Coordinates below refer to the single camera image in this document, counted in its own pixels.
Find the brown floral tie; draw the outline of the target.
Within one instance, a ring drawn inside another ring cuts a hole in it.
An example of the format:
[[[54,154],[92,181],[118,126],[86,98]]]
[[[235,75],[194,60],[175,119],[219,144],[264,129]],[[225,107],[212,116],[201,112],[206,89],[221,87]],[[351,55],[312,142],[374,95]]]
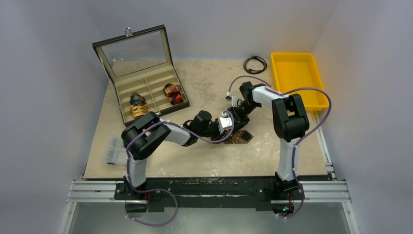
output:
[[[238,130],[231,134],[224,143],[225,144],[248,144],[253,138],[253,135],[247,130]]]

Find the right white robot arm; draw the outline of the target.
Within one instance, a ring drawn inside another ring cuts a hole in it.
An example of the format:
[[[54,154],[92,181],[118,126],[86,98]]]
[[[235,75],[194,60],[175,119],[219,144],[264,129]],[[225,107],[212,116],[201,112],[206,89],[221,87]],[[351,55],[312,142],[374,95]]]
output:
[[[272,111],[273,128],[280,139],[280,160],[275,173],[274,194],[286,198],[298,187],[296,158],[299,143],[309,129],[308,116],[299,94],[287,95],[272,90],[264,84],[253,85],[244,82],[240,86],[243,100],[232,97],[227,92],[227,99],[235,100],[227,110],[234,117],[235,130],[246,126],[248,115],[263,105]]]

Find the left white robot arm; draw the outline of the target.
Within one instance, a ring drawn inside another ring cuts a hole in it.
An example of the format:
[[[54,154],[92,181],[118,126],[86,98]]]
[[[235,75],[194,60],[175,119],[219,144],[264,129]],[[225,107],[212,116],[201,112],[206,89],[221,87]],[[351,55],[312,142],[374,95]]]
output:
[[[147,159],[163,142],[184,147],[198,140],[220,143],[234,132],[235,118],[230,111],[224,111],[215,121],[208,117],[208,112],[200,111],[189,123],[179,125],[149,112],[124,129],[121,138],[127,153],[126,193],[132,199],[144,196]]]

